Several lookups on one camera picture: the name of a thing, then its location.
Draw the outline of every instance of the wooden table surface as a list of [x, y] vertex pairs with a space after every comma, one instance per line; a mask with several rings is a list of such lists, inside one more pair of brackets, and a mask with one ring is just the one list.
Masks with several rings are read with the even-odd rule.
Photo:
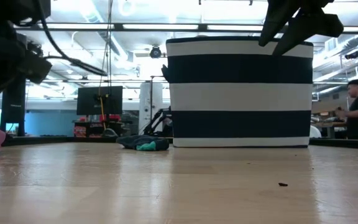
[[358, 149], [5, 147], [8, 223], [358, 223]]

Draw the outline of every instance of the navy and white stripe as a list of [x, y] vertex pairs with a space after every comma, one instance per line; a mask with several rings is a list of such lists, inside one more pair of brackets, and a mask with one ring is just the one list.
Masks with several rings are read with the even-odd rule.
[[313, 45], [271, 55], [254, 37], [167, 41], [176, 147], [307, 146]]

